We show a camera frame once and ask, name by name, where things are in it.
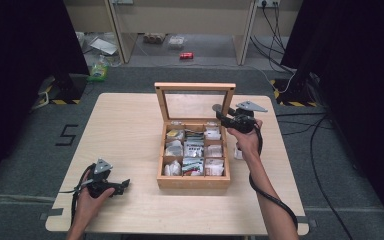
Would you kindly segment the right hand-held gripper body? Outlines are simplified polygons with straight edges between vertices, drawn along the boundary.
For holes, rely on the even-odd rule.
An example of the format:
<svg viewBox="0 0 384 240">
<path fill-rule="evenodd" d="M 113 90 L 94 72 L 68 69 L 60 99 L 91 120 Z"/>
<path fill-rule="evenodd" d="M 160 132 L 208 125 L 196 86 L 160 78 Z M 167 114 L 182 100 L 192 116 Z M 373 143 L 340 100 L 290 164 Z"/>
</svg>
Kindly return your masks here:
<svg viewBox="0 0 384 240">
<path fill-rule="evenodd" d="M 241 133 L 249 133 L 253 130 L 256 120 L 254 112 L 267 112 L 267 109 L 249 100 L 238 103 L 236 109 L 230 108 L 230 118 L 224 120 L 226 128 L 234 128 Z"/>
</svg>

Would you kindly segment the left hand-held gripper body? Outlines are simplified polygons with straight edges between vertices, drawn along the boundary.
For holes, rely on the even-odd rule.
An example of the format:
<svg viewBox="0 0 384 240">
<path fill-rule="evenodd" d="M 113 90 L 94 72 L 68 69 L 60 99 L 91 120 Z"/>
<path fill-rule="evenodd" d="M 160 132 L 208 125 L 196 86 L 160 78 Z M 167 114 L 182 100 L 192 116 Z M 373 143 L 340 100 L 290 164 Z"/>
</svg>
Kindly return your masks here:
<svg viewBox="0 0 384 240">
<path fill-rule="evenodd" d="M 95 164 L 92 164 L 92 169 L 89 171 L 87 177 L 87 188 L 89 190 L 89 194 L 93 198 L 98 198 L 109 188 L 116 189 L 114 183 L 107 181 L 111 169 L 112 165 L 102 158 L 99 158 Z"/>
</svg>

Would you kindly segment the wooden box with glass lid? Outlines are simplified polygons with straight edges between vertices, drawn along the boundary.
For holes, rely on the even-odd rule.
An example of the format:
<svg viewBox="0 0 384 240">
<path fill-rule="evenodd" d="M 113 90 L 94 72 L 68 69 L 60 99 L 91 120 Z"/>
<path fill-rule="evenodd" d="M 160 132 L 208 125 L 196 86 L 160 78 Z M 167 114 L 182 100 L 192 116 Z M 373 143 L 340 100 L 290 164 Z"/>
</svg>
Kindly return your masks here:
<svg viewBox="0 0 384 240">
<path fill-rule="evenodd" d="M 214 104 L 222 105 L 227 114 L 236 85 L 234 83 L 170 83 L 157 82 L 155 91 L 163 118 L 157 182 L 162 189 L 226 189 L 230 185 L 230 164 L 227 134 L 221 121 L 216 118 Z M 164 176 L 163 150 L 165 135 L 170 129 L 186 126 L 218 126 L 226 160 L 225 175 L 210 176 Z"/>
</svg>

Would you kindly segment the person's right hand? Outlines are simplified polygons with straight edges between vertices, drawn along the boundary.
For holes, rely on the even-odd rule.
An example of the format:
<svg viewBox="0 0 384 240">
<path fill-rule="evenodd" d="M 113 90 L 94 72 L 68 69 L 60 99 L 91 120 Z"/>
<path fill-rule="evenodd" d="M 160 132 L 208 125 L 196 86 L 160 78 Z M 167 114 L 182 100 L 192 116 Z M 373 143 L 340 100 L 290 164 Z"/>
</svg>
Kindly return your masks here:
<svg viewBox="0 0 384 240">
<path fill-rule="evenodd" d="M 227 132 L 237 139 L 237 146 L 242 151 L 243 159 L 247 163 L 260 160 L 262 150 L 261 126 L 262 121 L 257 120 L 254 129 L 249 133 L 241 133 L 234 128 L 227 129 Z"/>
</svg>

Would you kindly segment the person's left hand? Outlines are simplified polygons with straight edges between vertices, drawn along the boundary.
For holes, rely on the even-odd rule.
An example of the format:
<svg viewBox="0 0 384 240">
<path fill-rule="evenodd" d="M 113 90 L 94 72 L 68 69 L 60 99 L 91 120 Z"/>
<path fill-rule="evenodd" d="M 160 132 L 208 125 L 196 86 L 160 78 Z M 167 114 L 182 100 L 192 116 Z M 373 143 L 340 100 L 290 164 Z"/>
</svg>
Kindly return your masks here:
<svg viewBox="0 0 384 240">
<path fill-rule="evenodd" d="M 114 191 L 114 188 L 108 188 L 99 197 L 93 198 L 88 188 L 83 187 L 78 196 L 72 228 L 85 230 L 89 223 L 98 215 L 100 208 Z"/>
</svg>

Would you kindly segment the group of small sachets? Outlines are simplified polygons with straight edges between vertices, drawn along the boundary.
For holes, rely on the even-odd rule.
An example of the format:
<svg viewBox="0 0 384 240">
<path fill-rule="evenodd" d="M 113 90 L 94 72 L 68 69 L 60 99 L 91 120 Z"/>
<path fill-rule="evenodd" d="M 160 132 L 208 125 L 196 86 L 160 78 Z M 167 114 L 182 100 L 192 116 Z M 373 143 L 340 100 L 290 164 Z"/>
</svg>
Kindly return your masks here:
<svg viewBox="0 0 384 240">
<path fill-rule="evenodd" d="M 225 175 L 226 160 L 218 126 L 186 126 L 167 131 L 163 150 L 164 176 Z"/>
</svg>

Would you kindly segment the stand base with hazard tape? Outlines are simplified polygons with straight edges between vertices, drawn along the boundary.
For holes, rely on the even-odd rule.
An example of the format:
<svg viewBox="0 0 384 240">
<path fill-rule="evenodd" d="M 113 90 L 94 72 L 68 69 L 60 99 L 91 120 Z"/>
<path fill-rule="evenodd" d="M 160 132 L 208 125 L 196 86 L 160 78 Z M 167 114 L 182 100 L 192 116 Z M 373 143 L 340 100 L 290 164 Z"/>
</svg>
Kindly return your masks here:
<svg viewBox="0 0 384 240">
<path fill-rule="evenodd" d="M 86 75 L 70 74 L 67 84 L 57 81 L 53 76 L 46 78 L 38 90 L 31 110 L 35 111 L 51 104 L 79 104 L 87 84 L 86 78 Z"/>
<path fill-rule="evenodd" d="M 316 107 L 314 94 L 306 84 L 294 83 L 293 76 L 274 78 L 269 81 L 275 100 L 279 105 L 294 107 Z"/>
</svg>

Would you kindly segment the clear plastic container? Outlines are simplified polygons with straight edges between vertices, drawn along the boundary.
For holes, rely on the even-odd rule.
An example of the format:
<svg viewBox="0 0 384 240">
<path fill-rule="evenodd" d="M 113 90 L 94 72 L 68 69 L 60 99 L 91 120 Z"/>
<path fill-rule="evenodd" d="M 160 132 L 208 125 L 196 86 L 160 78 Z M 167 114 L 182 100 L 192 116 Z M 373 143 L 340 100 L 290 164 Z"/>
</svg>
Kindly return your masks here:
<svg viewBox="0 0 384 240">
<path fill-rule="evenodd" d="M 182 49 L 184 47 L 185 38 L 183 36 L 171 36 L 168 41 L 170 49 Z"/>
</svg>

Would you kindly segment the cardboard rolls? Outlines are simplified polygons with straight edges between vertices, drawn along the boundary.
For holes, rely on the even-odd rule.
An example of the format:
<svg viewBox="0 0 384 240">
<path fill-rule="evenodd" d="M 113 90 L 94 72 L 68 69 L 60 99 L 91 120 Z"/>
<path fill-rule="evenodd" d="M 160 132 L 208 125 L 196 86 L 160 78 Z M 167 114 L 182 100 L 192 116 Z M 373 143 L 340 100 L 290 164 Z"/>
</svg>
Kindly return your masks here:
<svg viewBox="0 0 384 240">
<path fill-rule="evenodd" d="M 149 44 L 162 44 L 166 35 L 164 33 L 145 33 L 143 41 Z"/>
</svg>

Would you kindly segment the green packet on floor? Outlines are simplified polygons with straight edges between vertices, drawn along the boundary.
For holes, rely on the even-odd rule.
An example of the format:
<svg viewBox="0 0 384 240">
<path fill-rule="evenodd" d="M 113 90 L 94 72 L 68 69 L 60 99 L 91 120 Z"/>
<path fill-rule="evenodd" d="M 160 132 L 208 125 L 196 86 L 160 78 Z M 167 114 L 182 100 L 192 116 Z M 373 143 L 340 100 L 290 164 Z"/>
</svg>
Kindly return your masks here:
<svg viewBox="0 0 384 240">
<path fill-rule="evenodd" d="M 87 80 L 92 82 L 103 82 L 107 79 L 107 75 L 108 63 L 105 59 L 105 56 L 101 55 L 99 60 L 92 65 Z"/>
</svg>

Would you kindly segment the black curtain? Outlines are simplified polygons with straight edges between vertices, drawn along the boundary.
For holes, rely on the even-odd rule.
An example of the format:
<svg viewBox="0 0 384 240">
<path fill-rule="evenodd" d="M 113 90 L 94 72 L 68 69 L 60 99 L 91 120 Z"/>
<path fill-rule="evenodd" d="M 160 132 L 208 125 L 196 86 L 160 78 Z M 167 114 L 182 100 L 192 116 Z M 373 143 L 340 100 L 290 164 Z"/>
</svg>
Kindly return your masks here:
<svg viewBox="0 0 384 240">
<path fill-rule="evenodd" d="M 87 72 L 64 0 L 0 0 L 0 162 L 42 82 Z"/>
<path fill-rule="evenodd" d="M 303 0 L 282 62 L 319 76 L 384 206 L 384 0 Z"/>
</svg>

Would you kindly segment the clear plastic bag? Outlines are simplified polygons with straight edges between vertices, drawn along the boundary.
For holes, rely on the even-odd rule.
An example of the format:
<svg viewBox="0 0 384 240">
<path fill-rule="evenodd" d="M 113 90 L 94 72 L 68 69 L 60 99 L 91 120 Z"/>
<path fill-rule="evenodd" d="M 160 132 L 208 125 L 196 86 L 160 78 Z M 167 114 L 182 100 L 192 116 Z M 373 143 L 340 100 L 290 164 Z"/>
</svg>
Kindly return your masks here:
<svg viewBox="0 0 384 240">
<path fill-rule="evenodd" d="M 77 32 L 76 36 L 84 54 L 97 50 L 105 56 L 111 56 L 118 51 L 112 33 Z"/>
</svg>

